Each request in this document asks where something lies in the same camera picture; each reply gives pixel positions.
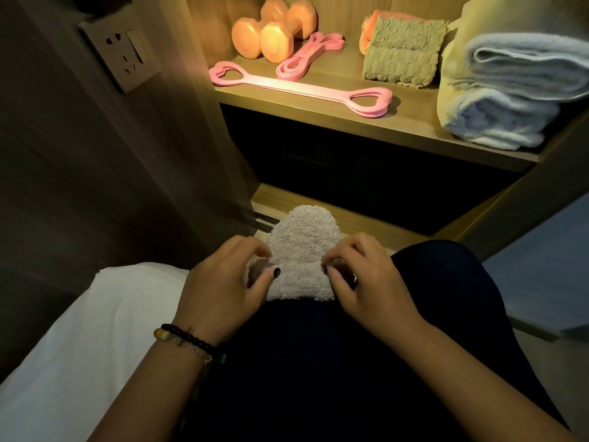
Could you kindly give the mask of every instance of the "black beaded bracelet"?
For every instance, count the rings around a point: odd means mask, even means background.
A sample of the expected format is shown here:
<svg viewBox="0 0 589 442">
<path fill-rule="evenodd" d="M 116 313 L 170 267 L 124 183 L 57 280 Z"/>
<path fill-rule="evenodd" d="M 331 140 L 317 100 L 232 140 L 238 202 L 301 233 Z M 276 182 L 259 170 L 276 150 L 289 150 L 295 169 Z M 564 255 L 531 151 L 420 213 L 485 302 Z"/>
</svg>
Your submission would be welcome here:
<svg viewBox="0 0 589 442">
<path fill-rule="evenodd" d="M 210 356 L 212 356 L 214 358 L 219 355 L 218 350 L 216 348 L 214 348 L 212 345 L 210 345 L 207 342 L 204 342 L 201 339 L 196 338 L 195 335 L 189 334 L 188 332 L 182 330 L 178 326 L 174 326 L 173 324 L 162 324 L 161 328 L 164 329 L 165 331 L 168 331 L 171 334 L 178 336 L 179 338 L 183 339 L 184 341 L 191 343 L 192 345 L 196 346 L 197 348 L 204 350 L 206 353 L 208 353 Z"/>
</svg>

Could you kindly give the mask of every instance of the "white sheet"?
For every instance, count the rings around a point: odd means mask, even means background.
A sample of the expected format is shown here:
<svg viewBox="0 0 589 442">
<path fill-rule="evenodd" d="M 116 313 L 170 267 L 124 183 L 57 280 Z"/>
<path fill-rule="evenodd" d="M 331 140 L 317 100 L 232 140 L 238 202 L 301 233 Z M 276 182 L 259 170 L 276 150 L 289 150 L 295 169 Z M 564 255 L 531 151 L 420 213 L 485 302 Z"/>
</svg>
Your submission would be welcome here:
<svg viewBox="0 0 589 442">
<path fill-rule="evenodd" d="M 0 386 L 0 441 L 85 441 L 174 317 L 188 271 L 107 268 Z"/>
</svg>

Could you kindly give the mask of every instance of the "shelf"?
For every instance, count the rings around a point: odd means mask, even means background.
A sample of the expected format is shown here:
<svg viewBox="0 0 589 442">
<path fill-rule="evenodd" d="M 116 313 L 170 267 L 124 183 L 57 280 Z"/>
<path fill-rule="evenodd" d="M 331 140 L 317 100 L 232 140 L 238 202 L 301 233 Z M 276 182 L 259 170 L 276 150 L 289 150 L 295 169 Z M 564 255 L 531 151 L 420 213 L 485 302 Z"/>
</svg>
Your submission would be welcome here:
<svg viewBox="0 0 589 442">
<path fill-rule="evenodd" d="M 354 235 L 360 232 L 370 234 L 393 252 L 427 240 L 426 236 L 414 233 L 399 226 L 356 214 L 344 208 L 314 200 L 309 197 L 285 191 L 262 183 L 252 197 L 254 211 L 282 220 L 292 209 L 302 204 L 322 206 L 335 217 L 343 234 Z"/>
<path fill-rule="evenodd" d="M 300 81 L 346 91 L 369 87 L 390 88 L 394 94 L 393 102 L 389 105 L 388 113 L 381 118 L 361 117 L 340 103 L 246 85 L 215 87 L 217 100 L 235 107 L 513 172 L 527 172 L 538 163 L 538 155 L 471 144 L 444 130 L 436 114 L 437 88 L 416 90 L 362 79 L 364 56 L 354 45 L 346 44 L 341 51 L 326 51 L 313 62 L 309 72 Z M 238 56 L 233 61 L 251 74 L 276 76 L 276 66 L 265 58 L 248 60 Z M 235 72 L 229 72 L 225 78 L 235 79 L 236 75 Z M 360 104 L 370 105 L 365 103 L 366 99 L 356 100 Z"/>
</svg>

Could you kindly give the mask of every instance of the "wall socket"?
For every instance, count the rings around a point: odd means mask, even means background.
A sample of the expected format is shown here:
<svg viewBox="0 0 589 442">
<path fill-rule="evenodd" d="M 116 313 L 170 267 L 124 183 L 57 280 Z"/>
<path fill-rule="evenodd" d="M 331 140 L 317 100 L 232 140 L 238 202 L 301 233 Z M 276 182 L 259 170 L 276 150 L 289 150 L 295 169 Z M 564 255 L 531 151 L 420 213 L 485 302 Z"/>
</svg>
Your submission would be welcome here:
<svg viewBox="0 0 589 442">
<path fill-rule="evenodd" d="M 133 5 L 95 21 L 85 21 L 79 28 L 122 93 L 129 93 L 158 73 Z"/>
</svg>

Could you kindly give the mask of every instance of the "white towel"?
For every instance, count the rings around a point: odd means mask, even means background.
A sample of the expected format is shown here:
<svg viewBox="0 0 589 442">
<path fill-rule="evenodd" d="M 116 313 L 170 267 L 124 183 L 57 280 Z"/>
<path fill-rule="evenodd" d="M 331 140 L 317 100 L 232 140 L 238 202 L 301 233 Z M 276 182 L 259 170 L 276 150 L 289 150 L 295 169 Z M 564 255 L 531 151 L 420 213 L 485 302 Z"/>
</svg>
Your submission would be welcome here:
<svg viewBox="0 0 589 442">
<path fill-rule="evenodd" d="M 319 206 L 294 208 L 268 236 L 270 259 L 280 276 L 270 286 L 266 300 L 312 297 L 333 299 L 321 258 L 340 240 L 339 227 L 331 213 Z"/>
<path fill-rule="evenodd" d="M 442 64 L 462 89 L 529 99 L 589 96 L 589 0 L 471 0 Z"/>
<path fill-rule="evenodd" d="M 459 21 L 451 27 L 459 26 Z M 442 54 L 451 52 L 451 42 Z M 542 130 L 559 113 L 554 102 L 534 101 L 493 88 L 462 89 L 451 85 L 442 70 L 438 92 L 438 118 L 442 127 L 463 140 L 503 150 L 536 147 Z"/>
</svg>

